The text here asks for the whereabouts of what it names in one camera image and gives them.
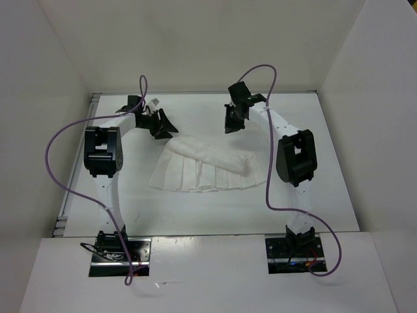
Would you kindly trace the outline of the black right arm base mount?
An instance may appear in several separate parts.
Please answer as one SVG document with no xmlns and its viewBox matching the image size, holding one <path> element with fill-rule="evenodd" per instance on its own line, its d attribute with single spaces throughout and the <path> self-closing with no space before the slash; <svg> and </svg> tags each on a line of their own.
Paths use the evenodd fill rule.
<svg viewBox="0 0 417 313">
<path fill-rule="evenodd" d="M 289 274 L 307 273 L 309 266 L 314 273 L 326 273 L 327 267 L 324 258 L 320 237 L 307 247 L 297 252 L 291 252 L 284 237 L 265 238 L 268 273 Z"/>
</svg>

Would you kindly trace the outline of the white pleated skirt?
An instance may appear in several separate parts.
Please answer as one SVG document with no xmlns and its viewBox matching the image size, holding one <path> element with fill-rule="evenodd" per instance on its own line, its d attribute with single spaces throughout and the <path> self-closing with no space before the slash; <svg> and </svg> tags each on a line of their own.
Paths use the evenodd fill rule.
<svg viewBox="0 0 417 313">
<path fill-rule="evenodd" d="M 181 136 L 166 143 L 148 186 L 173 192 L 212 192 L 251 188 L 265 180 L 254 152 Z"/>
</svg>

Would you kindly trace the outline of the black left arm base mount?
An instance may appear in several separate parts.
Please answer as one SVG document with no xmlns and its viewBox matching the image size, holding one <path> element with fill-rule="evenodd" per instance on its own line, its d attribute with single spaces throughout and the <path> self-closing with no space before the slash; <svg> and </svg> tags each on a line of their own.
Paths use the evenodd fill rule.
<svg viewBox="0 0 417 313">
<path fill-rule="evenodd" d="M 94 245 L 82 243 L 82 245 L 92 254 L 89 277 L 116 277 L 126 276 L 129 273 L 128 258 L 122 247 L 116 248 L 116 251 L 99 251 L 96 243 Z M 151 246 L 151 238 L 128 238 L 127 248 L 132 260 L 133 276 L 149 276 Z"/>
</svg>

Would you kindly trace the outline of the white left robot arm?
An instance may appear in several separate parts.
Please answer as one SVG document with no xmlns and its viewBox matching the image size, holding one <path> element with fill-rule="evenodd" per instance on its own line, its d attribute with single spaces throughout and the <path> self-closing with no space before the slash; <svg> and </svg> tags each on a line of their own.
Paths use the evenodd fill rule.
<svg viewBox="0 0 417 313">
<path fill-rule="evenodd" d="M 84 166 L 93 177 L 98 205 L 104 210 L 94 249 L 104 258 L 111 256 L 117 261 L 125 259 L 130 252 L 118 187 L 124 164 L 122 137 L 135 128 L 148 130 L 156 140 L 171 139 L 178 132 L 156 99 L 136 109 L 124 106 L 105 123 L 85 129 Z"/>
</svg>

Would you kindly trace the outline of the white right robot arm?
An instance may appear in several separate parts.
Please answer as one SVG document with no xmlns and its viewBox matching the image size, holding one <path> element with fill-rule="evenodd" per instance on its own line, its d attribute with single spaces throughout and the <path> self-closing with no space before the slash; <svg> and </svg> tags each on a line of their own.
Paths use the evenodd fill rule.
<svg viewBox="0 0 417 313">
<path fill-rule="evenodd" d="M 285 247 L 292 256 L 301 256 L 313 241 L 315 231 L 306 214 L 311 210 L 309 189 L 317 169 L 315 140 L 310 130 L 300 130 L 266 105 L 261 94 L 231 94 L 226 106 L 225 132 L 244 129 L 245 121 L 258 124 L 272 135 L 271 165 L 278 177 L 291 185 L 294 213 L 285 230 Z"/>
</svg>

